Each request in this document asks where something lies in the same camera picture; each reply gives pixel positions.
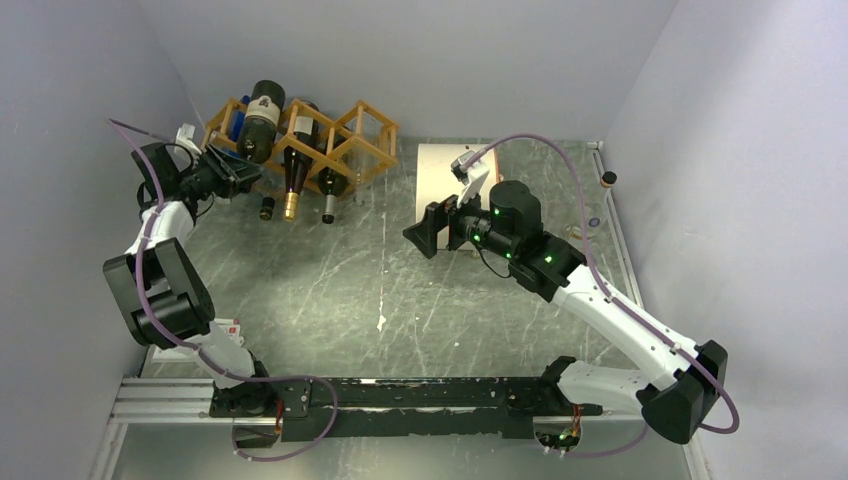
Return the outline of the clear glass bottle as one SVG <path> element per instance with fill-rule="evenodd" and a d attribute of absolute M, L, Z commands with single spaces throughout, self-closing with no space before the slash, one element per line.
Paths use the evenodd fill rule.
<path fill-rule="evenodd" d="M 577 221 L 569 225 L 566 229 L 566 238 L 569 241 L 581 241 L 583 238 L 593 239 L 603 228 L 606 219 L 603 215 L 593 212 L 586 214 L 586 228 L 583 228 L 582 221 Z"/>

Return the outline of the dark green labelled wine bottle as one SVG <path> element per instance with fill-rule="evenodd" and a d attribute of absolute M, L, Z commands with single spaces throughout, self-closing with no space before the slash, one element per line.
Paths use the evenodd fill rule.
<path fill-rule="evenodd" d="M 252 90 L 237 140 L 237 153 L 254 164 L 270 159 L 282 107 L 284 88 L 273 80 L 260 80 Z"/>

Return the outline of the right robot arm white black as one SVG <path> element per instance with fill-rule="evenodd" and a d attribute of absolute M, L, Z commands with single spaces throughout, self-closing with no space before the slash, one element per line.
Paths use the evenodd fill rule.
<path fill-rule="evenodd" d="M 575 403 L 637 411 L 654 432 L 680 445 L 707 427 L 724 391 L 727 350 L 674 331 L 594 273 L 585 255 L 545 231 L 541 203 L 524 183 L 495 185 L 487 208 L 478 196 L 432 202 L 403 236 L 432 258 L 442 231 L 451 250 L 470 244 L 506 259 L 519 286 L 578 316 L 633 362 L 632 370 L 571 363 L 539 389 L 548 412 L 562 414 Z"/>

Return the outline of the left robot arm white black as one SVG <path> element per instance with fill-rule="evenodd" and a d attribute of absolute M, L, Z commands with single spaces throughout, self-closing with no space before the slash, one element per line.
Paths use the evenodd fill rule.
<path fill-rule="evenodd" d="M 135 148 L 132 158 L 144 177 L 139 192 L 150 200 L 140 205 L 133 244 L 103 265 L 131 336 L 194 361 L 232 406 L 254 416 L 268 413 L 277 388 L 264 380 L 262 363 L 216 323 L 212 297 L 182 245 L 196 226 L 200 202 L 249 192 L 261 166 L 208 147 L 179 169 L 162 142 Z"/>

